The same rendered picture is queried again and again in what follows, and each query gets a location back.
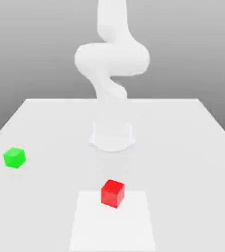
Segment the small red cube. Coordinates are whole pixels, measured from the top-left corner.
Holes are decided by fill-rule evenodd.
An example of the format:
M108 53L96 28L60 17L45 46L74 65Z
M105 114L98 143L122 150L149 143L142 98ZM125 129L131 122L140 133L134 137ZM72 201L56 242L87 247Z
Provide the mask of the small red cube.
M125 184L108 180L101 188L101 203L118 208L125 197Z

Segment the small green cube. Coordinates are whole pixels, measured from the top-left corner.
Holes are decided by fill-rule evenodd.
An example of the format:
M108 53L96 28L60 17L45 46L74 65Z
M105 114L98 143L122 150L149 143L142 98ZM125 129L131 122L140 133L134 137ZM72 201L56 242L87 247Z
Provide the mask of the small green cube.
M19 168L26 161L23 149L12 147L3 154L4 163L7 167Z

